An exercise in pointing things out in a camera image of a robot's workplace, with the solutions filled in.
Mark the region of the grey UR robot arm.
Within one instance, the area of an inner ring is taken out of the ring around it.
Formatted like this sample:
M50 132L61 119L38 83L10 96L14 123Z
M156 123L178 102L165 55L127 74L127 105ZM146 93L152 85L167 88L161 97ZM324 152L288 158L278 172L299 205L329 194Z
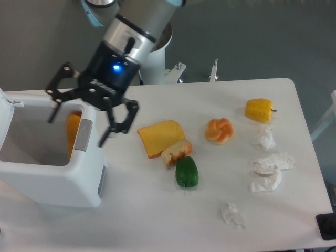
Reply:
M86 69L78 72L66 62L47 85L46 93L56 103L48 122L63 103L81 99L107 113L109 126L99 147L111 132L128 133L139 105L124 93L183 5L184 1L123 1Z

